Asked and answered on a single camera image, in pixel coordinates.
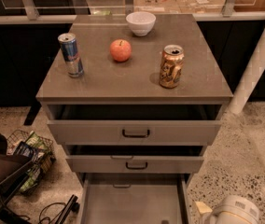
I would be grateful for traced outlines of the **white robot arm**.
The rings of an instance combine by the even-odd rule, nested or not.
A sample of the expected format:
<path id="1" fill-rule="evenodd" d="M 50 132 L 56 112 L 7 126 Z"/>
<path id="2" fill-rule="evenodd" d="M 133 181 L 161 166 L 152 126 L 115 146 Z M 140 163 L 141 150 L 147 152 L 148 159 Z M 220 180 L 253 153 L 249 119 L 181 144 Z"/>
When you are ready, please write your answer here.
<path id="1" fill-rule="evenodd" d="M 214 209 L 196 202 L 199 224 L 258 224 L 259 209 L 251 201 L 237 195 L 224 198 Z"/>

